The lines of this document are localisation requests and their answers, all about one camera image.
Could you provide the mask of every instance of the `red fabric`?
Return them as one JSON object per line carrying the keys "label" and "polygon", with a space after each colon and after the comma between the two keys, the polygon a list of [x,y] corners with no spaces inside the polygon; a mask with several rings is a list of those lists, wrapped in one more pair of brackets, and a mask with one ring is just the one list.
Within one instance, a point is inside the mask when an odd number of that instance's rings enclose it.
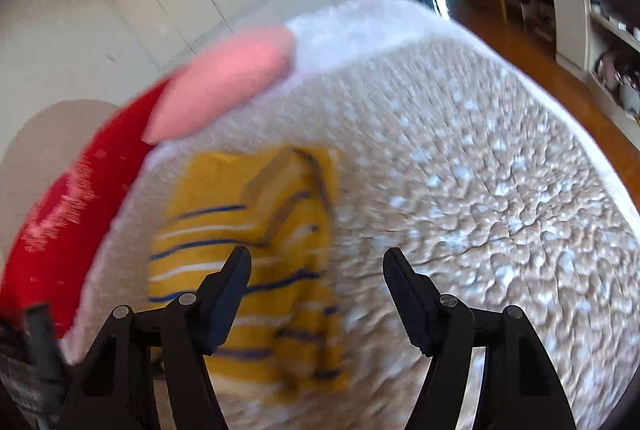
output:
{"label": "red fabric", "polygon": [[0,317],[20,325],[25,308],[48,303],[56,336],[71,327],[95,253],[152,148],[140,138],[169,79],[107,121],[31,208],[8,255]]}

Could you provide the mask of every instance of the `brown wooden floor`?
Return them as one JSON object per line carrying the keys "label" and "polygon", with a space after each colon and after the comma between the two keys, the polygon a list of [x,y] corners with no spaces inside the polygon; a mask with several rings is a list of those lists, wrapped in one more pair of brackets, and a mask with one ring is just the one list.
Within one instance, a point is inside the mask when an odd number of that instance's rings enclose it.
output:
{"label": "brown wooden floor", "polygon": [[558,99],[595,139],[640,208],[640,152],[600,111],[587,87],[556,63],[552,45],[489,15],[458,11],[455,17]]}

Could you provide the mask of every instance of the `pink cloth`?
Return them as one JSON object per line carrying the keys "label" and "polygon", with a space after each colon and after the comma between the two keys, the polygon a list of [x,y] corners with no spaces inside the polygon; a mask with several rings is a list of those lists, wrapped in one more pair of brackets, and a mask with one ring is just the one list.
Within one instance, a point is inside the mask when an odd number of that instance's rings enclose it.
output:
{"label": "pink cloth", "polygon": [[293,34],[282,26],[247,29],[211,47],[164,90],[142,140],[155,144],[197,132],[281,80],[293,50]]}

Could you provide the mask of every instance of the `striped fabric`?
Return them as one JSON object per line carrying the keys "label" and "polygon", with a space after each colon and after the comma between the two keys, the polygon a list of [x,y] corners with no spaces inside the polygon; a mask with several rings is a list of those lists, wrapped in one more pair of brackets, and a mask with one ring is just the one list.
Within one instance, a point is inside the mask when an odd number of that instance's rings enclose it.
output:
{"label": "striped fabric", "polygon": [[178,183],[149,258],[150,307],[222,268],[237,244],[252,273],[225,345],[206,358],[217,392],[283,401],[346,386],[328,276],[337,152],[202,153]]}

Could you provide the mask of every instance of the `metal screw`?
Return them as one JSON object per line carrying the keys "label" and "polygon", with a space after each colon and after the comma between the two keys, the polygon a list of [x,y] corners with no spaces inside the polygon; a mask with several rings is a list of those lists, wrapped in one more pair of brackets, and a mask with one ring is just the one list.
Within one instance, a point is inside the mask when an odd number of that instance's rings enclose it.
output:
{"label": "metal screw", "polygon": [[129,314],[129,306],[128,305],[118,305],[118,307],[116,307],[113,310],[113,317],[117,318],[118,320],[120,320],[121,318],[124,318],[128,314]]}
{"label": "metal screw", "polygon": [[458,305],[458,299],[453,295],[442,295],[440,297],[440,303],[445,307],[455,307]]}
{"label": "metal screw", "polygon": [[196,301],[196,295],[193,293],[185,293],[178,298],[178,302],[180,302],[181,305],[191,305],[194,301]]}
{"label": "metal screw", "polygon": [[517,305],[509,305],[507,307],[507,314],[510,315],[511,318],[522,318],[524,316],[524,312]]}

